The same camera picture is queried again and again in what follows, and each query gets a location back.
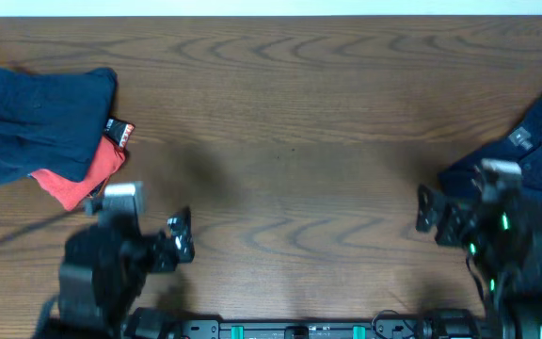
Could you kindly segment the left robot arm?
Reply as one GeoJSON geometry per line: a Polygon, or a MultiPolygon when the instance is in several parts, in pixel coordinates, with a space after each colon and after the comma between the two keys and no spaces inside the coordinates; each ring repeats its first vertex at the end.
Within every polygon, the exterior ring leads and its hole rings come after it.
{"type": "Polygon", "coordinates": [[[194,257],[189,207],[156,234],[141,233],[136,212],[102,210],[95,225],[67,240],[59,293],[43,305],[33,336],[181,338],[181,322],[171,315],[131,308],[150,274],[171,273],[194,257]]]}

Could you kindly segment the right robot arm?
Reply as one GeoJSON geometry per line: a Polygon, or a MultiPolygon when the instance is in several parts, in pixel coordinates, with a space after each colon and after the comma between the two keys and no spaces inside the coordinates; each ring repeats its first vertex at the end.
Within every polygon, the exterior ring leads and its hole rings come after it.
{"type": "Polygon", "coordinates": [[[421,315],[418,338],[542,338],[542,205],[515,190],[494,201],[449,198],[418,188],[416,229],[460,248],[485,316],[463,309],[421,315]]]}

